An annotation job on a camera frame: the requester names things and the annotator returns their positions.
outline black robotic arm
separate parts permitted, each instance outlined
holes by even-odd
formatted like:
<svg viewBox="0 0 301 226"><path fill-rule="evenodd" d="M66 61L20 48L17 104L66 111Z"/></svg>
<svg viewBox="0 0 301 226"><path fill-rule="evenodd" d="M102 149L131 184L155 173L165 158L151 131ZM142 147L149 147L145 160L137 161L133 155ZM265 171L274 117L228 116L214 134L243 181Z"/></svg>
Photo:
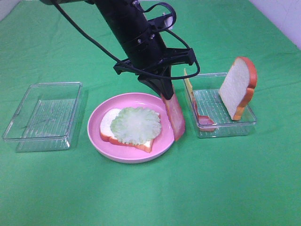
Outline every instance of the black robotic arm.
<svg viewBox="0 0 301 226"><path fill-rule="evenodd" d="M85 34L58 5L58 3L81 0L41 1L45 4L55 5L79 32L86 36L86 38L92 39ZM149 86L159 95L163 95L165 99L169 100L174 94L172 80L192 77L199 73L200 68L193 49L168 29L176 20L176 13L169 4L160 2L148 10L144 10L138 0L87 0L86 2L97 6L128 57L125 60L119 60L111 56L109 52L95 40L91 40L117 61L114 66L117 74L133 72L138 75L138 81ZM158 5L166 7L170 13L148 21L144 13L151 11ZM165 21L169 17L172 18L172 23L166 25ZM172 34L181 41L186 48L167 48L160 35L160 32L163 31ZM192 65L194 63L197 66L196 73L181 77L171 76L171 66L178 64Z"/></svg>

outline white wall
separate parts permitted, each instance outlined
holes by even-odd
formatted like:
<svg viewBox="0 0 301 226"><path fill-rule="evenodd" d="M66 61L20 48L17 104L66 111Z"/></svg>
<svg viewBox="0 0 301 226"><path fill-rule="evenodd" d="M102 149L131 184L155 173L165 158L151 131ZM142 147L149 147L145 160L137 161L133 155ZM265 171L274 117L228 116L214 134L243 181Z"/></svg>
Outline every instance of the white wall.
<svg viewBox="0 0 301 226"><path fill-rule="evenodd" d="M21 0L0 0L0 21L6 17L20 1Z"/></svg>
<svg viewBox="0 0 301 226"><path fill-rule="evenodd" d="M250 0L301 49L301 0Z"/></svg>

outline green surface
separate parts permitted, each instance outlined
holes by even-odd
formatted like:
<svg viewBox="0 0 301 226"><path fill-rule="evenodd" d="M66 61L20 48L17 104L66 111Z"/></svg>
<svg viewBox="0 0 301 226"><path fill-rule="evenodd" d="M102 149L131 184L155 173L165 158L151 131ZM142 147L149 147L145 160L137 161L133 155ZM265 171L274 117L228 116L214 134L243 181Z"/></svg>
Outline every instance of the green surface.
<svg viewBox="0 0 301 226"><path fill-rule="evenodd" d="M132 74L116 75L115 62L54 7L22 1L0 22L0 131L34 83L81 81L86 105L70 150L16 153L0 141L1 226L301 225L301 51L247 0L167 2L178 15L174 32L194 48L202 73L226 72L237 56L253 60L259 77L250 104L255 132L197 138L182 81L175 81L184 136L147 163L103 157L87 136L92 111L117 94L154 92ZM62 7L126 57L95 6ZM163 37L167 46L182 47Z"/></svg>

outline toast slice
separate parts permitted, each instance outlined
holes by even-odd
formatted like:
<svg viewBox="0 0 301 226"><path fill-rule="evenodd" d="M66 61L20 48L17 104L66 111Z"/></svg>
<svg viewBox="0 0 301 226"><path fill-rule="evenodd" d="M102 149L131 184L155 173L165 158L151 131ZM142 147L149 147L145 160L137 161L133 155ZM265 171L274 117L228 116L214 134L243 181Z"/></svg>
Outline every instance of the toast slice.
<svg viewBox="0 0 301 226"><path fill-rule="evenodd" d="M257 71L253 62L247 57L237 57L218 92L232 120L241 119L256 85Z"/></svg>
<svg viewBox="0 0 301 226"><path fill-rule="evenodd" d="M111 122L118 116L121 109L113 108L109 110L103 117L102 121L100 122L100 138L105 142L110 142L113 145L121 145L121 146L130 146L135 147L140 150L143 150L147 153L151 152L151 147L153 144L153 139L147 141L142 145L134 145L134 144L125 144L118 141L118 139L114 136L113 132L111 131Z"/></svg>

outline clear plastic container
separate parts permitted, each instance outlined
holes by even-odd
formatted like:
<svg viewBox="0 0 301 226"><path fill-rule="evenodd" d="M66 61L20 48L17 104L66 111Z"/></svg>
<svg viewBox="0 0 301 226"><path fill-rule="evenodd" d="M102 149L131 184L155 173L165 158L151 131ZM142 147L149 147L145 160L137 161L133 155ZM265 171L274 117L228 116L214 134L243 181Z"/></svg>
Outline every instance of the clear plastic container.
<svg viewBox="0 0 301 226"><path fill-rule="evenodd" d="M17 152L65 150L71 146L81 82L31 85L2 138Z"/></svg>
<svg viewBox="0 0 301 226"><path fill-rule="evenodd" d="M190 106L193 124L199 138L248 135L256 124L257 119L249 105L245 107L241 120L233 121L230 118L218 94L226 75L227 73L210 73L189 78L197 103L197 110L193 107L189 88L184 82L186 101ZM201 124L198 120L197 111L200 115L209 116L214 123L211 125Z"/></svg>

